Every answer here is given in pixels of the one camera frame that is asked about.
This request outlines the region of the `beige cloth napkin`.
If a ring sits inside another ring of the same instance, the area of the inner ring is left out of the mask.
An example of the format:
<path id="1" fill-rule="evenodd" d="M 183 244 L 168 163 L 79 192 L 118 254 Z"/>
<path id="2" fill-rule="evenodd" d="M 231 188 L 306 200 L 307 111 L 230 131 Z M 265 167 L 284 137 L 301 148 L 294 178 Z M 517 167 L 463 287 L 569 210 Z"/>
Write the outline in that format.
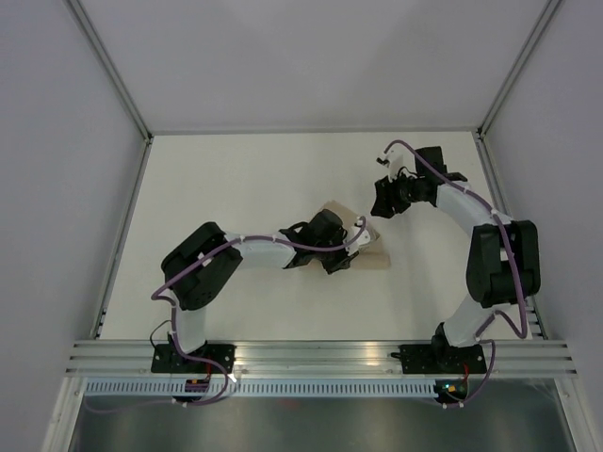
<path id="1" fill-rule="evenodd" d="M 319 210 L 322 209 L 328 209 L 338 215 L 343 222 L 343 227 L 351 236 L 355 235 L 352 227 L 361 217 L 360 214 L 337 201 L 325 202 L 319 208 Z M 367 233 L 370 235 L 370 241 L 366 245 L 360 246 L 359 254 L 350 262 L 350 269 L 385 270 L 390 268 L 390 256 L 384 247 L 382 236 L 369 221 L 367 221 Z"/>

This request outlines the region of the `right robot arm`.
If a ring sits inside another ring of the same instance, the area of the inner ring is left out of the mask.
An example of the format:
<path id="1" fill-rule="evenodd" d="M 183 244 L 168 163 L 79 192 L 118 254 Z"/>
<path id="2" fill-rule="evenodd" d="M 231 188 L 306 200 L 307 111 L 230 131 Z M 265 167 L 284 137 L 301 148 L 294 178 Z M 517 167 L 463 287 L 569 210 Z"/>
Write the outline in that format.
<path id="1" fill-rule="evenodd" d="M 403 163 L 409 148 L 415 166 Z M 475 192 L 460 172 L 448 170 L 441 147 L 410 148 L 396 139 L 377 161 L 387 174 L 374 187 L 370 214 L 392 218 L 425 202 L 452 218 L 470 239 L 466 261 L 467 295 L 455 313 L 436 329 L 430 344 L 432 365 L 450 372 L 464 351 L 479 345 L 489 326 L 502 318 L 519 339 L 527 338 L 526 299 L 541 287 L 538 231 L 530 220 L 515 220 Z"/>

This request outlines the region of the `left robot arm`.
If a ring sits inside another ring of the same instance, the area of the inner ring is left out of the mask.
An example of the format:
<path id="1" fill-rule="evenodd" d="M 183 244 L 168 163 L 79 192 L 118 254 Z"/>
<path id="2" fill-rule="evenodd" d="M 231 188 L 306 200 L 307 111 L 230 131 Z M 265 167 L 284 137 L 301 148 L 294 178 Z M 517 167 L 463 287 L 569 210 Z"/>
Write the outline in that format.
<path id="1" fill-rule="evenodd" d="M 365 217 L 346 227 L 329 209 L 273 234 L 228 233 L 206 222 L 164 258 L 164 283 L 151 295 L 171 306 L 173 362 L 187 373 L 204 366 L 206 308 L 237 271 L 287 270 L 318 262 L 333 274 L 348 269 L 370 242 Z"/>

